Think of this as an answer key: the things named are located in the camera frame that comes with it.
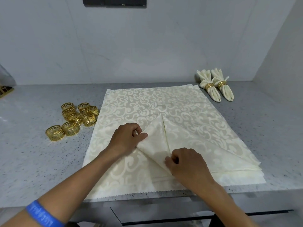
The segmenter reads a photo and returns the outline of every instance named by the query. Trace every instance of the white fabric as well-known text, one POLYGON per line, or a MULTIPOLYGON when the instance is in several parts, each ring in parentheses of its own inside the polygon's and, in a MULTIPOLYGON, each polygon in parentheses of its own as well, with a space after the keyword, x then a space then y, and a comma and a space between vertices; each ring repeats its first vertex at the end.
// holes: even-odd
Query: white fabric
MULTIPOLYGON (((206 84, 209 84, 209 83, 214 84, 214 80, 211 79, 210 70, 206 71, 205 69, 203 69, 202 71, 197 71, 197 74, 201 80, 200 87, 202 87, 203 89, 205 89, 206 84)), ((215 86, 209 87, 207 89, 207 92, 214 101, 221 102, 221 96, 218 93, 218 90, 216 89, 215 86)))
POLYGON ((260 162, 198 85, 108 90, 83 166, 108 145, 115 129, 128 122, 137 122, 149 134, 138 145, 145 153, 135 148, 129 156, 115 163, 87 199, 184 189, 164 164, 165 156, 184 146, 202 151, 214 179, 221 185, 264 182, 258 167, 260 162), (212 158, 209 151, 222 158, 212 158))
MULTIPOLYGON (((218 83, 219 83, 219 82, 221 82, 221 81, 226 81, 226 80, 228 80, 228 78, 229 78, 229 76, 228 76, 228 77, 226 77, 226 78, 224 79, 222 70, 220 69, 220 70, 218 71, 217 68, 211 70, 211 75, 212 75, 212 77, 213 77, 214 85, 215 85, 216 87, 218 87, 218 83)), ((225 99, 227 99, 228 101, 233 101, 233 100, 234 100, 234 94, 233 94, 233 92, 231 91, 230 87, 229 87, 227 84, 221 86, 221 87, 219 88, 219 90, 222 92, 222 95, 224 96, 225 99)))

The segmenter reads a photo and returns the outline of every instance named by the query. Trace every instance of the wall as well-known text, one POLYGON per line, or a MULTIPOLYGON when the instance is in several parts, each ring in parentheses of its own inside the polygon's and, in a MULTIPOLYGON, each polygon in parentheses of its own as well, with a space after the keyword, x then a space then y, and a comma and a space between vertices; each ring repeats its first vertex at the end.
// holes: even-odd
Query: wall
POLYGON ((302 116, 303 0, 297 0, 254 81, 302 116))
POLYGON ((0 63, 17 84, 252 80, 295 0, 0 0, 0 63))

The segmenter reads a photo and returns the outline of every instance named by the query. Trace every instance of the napkin ring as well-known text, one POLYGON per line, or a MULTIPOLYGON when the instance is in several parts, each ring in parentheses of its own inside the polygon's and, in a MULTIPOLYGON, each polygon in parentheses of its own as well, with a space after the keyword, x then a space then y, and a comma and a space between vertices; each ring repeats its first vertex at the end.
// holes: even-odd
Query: napkin ring
POLYGON ((214 87, 214 84, 213 83, 208 83, 205 85, 205 90, 207 90, 208 88, 210 87, 214 87))
POLYGON ((221 82, 218 83, 217 88, 220 88, 220 87, 222 87, 223 85, 226 85, 226 84, 227 84, 226 81, 221 81, 221 82))

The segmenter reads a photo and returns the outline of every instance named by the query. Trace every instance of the person's left arm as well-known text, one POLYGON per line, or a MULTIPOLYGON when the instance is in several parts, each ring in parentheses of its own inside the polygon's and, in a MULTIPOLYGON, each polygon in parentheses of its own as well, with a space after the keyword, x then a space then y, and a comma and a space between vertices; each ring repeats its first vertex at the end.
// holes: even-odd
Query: person's left arm
MULTIPOLYGON (((85 167, 42 195, 38 202, 53 217, 63 223, 68 222, 108 168, 120 157, 130 154, 134 147, 146 137, 147 134, 142 133, 142 129, 136 123, 119 126, 106 149, 85 167)), ((2 227, 17 226, 40 227, 26 210, 22 210, 2 225, 2 227)))

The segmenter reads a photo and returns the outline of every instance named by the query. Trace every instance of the hand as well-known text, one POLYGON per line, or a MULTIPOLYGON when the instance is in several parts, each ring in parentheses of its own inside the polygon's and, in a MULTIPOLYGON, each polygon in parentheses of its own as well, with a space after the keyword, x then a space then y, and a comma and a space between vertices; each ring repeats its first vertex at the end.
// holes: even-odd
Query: hand
POLYGON ((142 129, 137 123, 126 123, 115 130, 106 150, 114 157, 120 158, 130 154, 135 146, 146 137, 147 133, 142 133, 142 129))
POLYGON ((182 185, 200 197, 218 185, 203 157, 194 149, 173 150, 172 157, 165 158, 165 164, 182 185))

